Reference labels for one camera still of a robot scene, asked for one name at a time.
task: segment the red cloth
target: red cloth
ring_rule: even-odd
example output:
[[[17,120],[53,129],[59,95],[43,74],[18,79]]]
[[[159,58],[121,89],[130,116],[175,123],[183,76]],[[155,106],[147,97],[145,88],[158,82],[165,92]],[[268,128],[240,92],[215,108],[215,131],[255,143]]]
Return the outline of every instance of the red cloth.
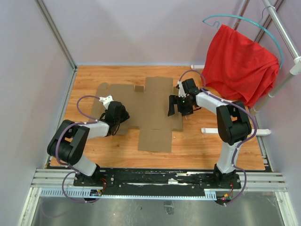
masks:
[[[239,99],[253,107],[273,88],[278,70],[278,59],[273,54],[222,25],[210,44],[203,75],[207,86],[225,99]]]

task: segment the blue hanger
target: blue hanger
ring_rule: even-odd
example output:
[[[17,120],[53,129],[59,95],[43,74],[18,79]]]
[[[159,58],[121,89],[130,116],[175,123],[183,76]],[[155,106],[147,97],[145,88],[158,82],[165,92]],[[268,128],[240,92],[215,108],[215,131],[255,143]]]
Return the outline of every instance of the blue hanger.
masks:
[[[269,32],[267,29],[265,29],[263,26],[261,26],[259,23],[256,23],[254,22],[253,20],[250,20],[248,18],[245,18],[245,17],[242,17],[242,16],[237,16],[237,15],[232,15],[232,14],[214,14],[214,15],[211,15],[211,16],[208,16],[206,17],[203,22],[211,27],[214,27],[215,24],[217,24],[217,29],[220,28],[220,22],[219,21],[215,21],[214,24],[210,24],[208,22],[206,22],[207,19],[209,18],[212,18],[212,17],[217,17],[217,16],[226,16],[226,17],[234,17],[234,18],[237,18],[237,19],[241,19],[241,20],[245,20],[249,23],[252,23],[254,25],[256,25],[257,27],[259,27],[260,29],[264,30],[271,38],[272,40],[274,41],[274,43],[276,44],[278,50],[279,50],[279,53],[280,53],[280,58],[281,58],[281,61],[280,61],[280,68],[282,67],[282,64],[283,64],[283,52],[282,52],[282,49],[279,45],[279,42],[276,40],[276,38],[271,34],[271,32]]]

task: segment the cardboard sheet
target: cardboard sheet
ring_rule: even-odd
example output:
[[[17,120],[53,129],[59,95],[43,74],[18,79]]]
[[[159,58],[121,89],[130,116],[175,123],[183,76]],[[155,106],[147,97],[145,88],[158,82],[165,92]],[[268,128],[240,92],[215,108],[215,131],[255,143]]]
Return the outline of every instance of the cardboard sheet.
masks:
[[[112,95],[120,101],[130,115],[130,119],[120,125],[117,135],[125,135],[129,129],[140,129],[138,150],[171,152],[172,131],[182,131],[180,113],[168,117],[169,95],[177,94],[172,78],[146,78],[145,87],[127,84],[102,83],[96,96]],[[95,100],[91,115],[99,118],[105,108]]]

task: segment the wooden platform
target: wooden platform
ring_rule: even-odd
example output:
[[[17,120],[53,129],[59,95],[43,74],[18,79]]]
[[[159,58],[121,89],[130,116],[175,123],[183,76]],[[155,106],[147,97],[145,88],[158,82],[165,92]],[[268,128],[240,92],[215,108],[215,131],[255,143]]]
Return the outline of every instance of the wooden platform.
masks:
[[[77,100],[84,95],[94,95],[102,82],[144,85],[146,77],[172,77],[174,85],[183,72],[184,66],[81,66],[79,67],[65,119],[87,121],[76,109]],[[200,87],[196,73],[188,73]],[[82,100],[80,108],[90,114],[93,99]],[[218,135],[204,135],[202,127],[216,128],[216,116],[206,109],[196,111],[183,119],[183,132],[173,132],[172,152],[156,153],[138,151],[139,130],[131,129],[126,136],[98,137],[87,141],[84,154],[101,167],[125,168],[174,168],[212,169],[221,152]],[[56,159],[52,166],[58,165]],[[256,138],[241,148],[238,163],[246,170],[264,170],[261,153]]]

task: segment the white wall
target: white wall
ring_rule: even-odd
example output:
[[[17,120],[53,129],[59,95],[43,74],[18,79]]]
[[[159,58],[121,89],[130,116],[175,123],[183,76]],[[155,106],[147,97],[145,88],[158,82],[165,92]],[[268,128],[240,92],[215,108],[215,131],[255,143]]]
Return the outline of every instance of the white wall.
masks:
[[[0,219],[17,224],[71,68],[33,0],[0,3]]]
[[[298,49],[301,51],[301,2],[286,1],[279,15]],[[284,52],[284,65],[280,70],[277,83],[282,80],[293,66],[286,45],[282,41],[275,25],[269,29],[281,44]],[[278,55],[275,45],[265,35],[261,45]],[[270,128],[272,134],[264,137],[271,162],[275,171],[282,172],[288,187],[295,213],[301,223],[301,77],[296,76],[281,90],[259,113],[259,119],[264,128]]]
[[[242,0],[45,0],[79,65],[204,63],[211,14],[238,14]],[[218,18],[229,25],[233,19]]]

